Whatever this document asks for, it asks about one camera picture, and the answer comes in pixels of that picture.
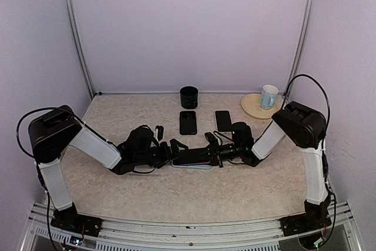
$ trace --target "vertical metal post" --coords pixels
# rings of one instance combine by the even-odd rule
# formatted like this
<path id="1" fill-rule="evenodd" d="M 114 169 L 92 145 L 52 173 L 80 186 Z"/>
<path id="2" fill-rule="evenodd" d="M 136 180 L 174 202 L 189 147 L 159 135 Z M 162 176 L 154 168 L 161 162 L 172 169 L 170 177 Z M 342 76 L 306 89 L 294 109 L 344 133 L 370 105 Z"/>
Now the vertical metal post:
<path id="1" fill-rule="evenodd" d="M 301 63 L 301 57 L 302 57 L 302 54 L 303 54 L 304 45 L 306 43 L 306 38 L 307 38 L 307 34 L 308 34 L 308 27 L 309 27 L 310 20 L 311 20 L 313 3 L 314 3 L 314 0 L 306 0 L 306 2 L 305 2 L 303 23 L 302 23 L 301 30 L 300 30 L 298 46 L 297 46 L 297 49 L 296 49 L 296 52 L 295 52 L 293 67 L 291 69 L 290 77 L 288 78 L 287 83 L 289 83 L 291 81 L 291 79 L 298 74 L 298 71 L 299 71 L 299 66 L 300 66 L 300 63 Z M 287 98 L 291 94 L 291 91 L 294 87 L 294 83 L 295 82 L 293 82 L 291 84 L 290 89 L 286 93 Z"/>
<path id="2" fill-rule="evenodd" d="M 72 0 L 65 0 L 66 10 L 68 12 L 70 30 L 73 35 L 73 40 L 76 47 L 77 56 L 79 59 L 79 66 L 82 72 L 83 80 L 85 82 L 86 89 L 88 90 L 89 96 L 91 99 L 95 96 L 95 89 L 93 86 L 92 78 L 90 77 L 89 69 L 85 61 L 85 57 L 83 55 L 81 40 L 78 34 L 77 23 L 75 18 L 75 11 L 73 9 L 73 2 Z"/>

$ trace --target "blue cup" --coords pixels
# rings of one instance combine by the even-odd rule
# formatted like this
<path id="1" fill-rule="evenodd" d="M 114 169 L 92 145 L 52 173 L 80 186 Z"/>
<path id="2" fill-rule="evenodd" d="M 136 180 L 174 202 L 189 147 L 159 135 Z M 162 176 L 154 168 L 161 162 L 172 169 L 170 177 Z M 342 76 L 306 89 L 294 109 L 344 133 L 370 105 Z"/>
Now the blue cup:
<path id="1" fill-rule="evenodd" d="M 261 92 L 261 108 L 270 110 L 277 100 L 278 88 L 273 85 L 264 85 Z"/>

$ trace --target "smartphone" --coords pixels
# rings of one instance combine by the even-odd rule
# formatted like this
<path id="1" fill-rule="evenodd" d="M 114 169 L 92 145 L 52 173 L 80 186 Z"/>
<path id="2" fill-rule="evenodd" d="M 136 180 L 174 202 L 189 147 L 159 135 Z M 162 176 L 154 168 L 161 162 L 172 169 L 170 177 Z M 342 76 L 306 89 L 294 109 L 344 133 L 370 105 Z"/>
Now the smartphone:
<path id="1" fill-rule="evenodd" d="M 216 111 L 217 131 L 231 132 L 232 122 L 229 111 Z"/>
<path id="2" fill-rule="evenodd" d="M 181 111 L 180 112 L 180 134 L 195 135 L 197 134 L 196 112 Z"/>

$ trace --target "black mug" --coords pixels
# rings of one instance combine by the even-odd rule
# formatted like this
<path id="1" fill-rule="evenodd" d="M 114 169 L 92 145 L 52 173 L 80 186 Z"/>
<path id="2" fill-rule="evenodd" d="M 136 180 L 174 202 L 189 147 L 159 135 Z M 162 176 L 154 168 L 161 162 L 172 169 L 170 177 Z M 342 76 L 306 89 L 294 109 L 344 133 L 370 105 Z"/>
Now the black mug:
<path id="1" fill-rule="evenodd" d="M 194 109 L 198 106 L 199 90 L 194 86 L 185 86 L 180 90 L 180 102 L 185 109 Z"/>

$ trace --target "tabletop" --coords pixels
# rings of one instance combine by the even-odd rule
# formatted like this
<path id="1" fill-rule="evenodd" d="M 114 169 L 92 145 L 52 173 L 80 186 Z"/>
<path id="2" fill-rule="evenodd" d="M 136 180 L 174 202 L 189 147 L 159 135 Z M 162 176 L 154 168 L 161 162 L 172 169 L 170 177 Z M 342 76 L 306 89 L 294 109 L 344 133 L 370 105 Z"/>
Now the tabletop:
<path id="1" fill-rule="evenodd" d="M 140 125 L 164 127 L 164 140 L 189 148 L 206 146 L 204 133 L 216 129 L 214 111 L 228 110 L 233 122 L 248 124 L 258 138 L 271 120 L 258 120 L 241 108 L 242 94 L 201 94 L 197 135 L 179 134 L 179 94 L 96 96 L 84 121 L 114 144 Z M 231 165 L 210 170 L 166 165 L 149 175 L 118 176 L 84 153 L 68 148 L 62 172 L 81 213 L 155 222 L 231 222 L 304 211 L 306 177 L 295 144 L 285 138 L 257 167 Z M 148 167 L 137 168 L 148 170 Z"/>

